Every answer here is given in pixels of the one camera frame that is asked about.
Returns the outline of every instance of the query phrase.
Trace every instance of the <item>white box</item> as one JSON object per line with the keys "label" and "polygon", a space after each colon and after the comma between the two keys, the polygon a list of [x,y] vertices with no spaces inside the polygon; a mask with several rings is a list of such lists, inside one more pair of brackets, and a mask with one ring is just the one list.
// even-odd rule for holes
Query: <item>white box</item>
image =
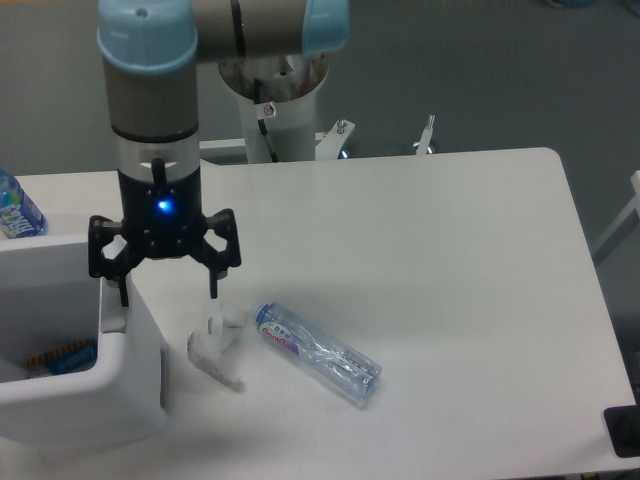
{"label": "white box", "polygon": [[[0,242],[0,436],[37,448],[120,443],[168,423],[167,345],[135,284],[88,274],[86,235]],[[96,339],[85,372],[28,379],[29,357]]]}

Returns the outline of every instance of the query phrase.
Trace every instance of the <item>light blue joint cap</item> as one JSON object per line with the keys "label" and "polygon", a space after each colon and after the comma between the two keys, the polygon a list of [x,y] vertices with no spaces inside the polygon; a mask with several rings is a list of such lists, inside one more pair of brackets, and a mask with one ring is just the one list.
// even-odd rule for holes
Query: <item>light blue joint cap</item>
{"label": "light blue joint cap", "polygon": [[100,0],[98,14],[102,55],[126,72],[161,75],[195,55],[190,0]]}
{"label": "light blue joint cap", "polygon": [[344,47],[351,33],[349,0],[307,0],[302,53],[330,52]]}

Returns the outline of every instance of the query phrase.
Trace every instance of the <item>blue water bottle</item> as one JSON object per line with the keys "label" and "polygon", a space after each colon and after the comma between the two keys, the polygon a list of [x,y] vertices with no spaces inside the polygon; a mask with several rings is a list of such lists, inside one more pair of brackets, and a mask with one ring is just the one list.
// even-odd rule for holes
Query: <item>blue water bottle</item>
{"label": "blue water bottle", "polygon": [[279,303],[258,304],[252,316],[270,345],[306,364],[357,403],[367,401],[382,373],[380,365]]}
{"label": "blue water bottle", "polygon": [[0,168],[0,231],[7,238],[44,235],[47,222],[16,177]]}

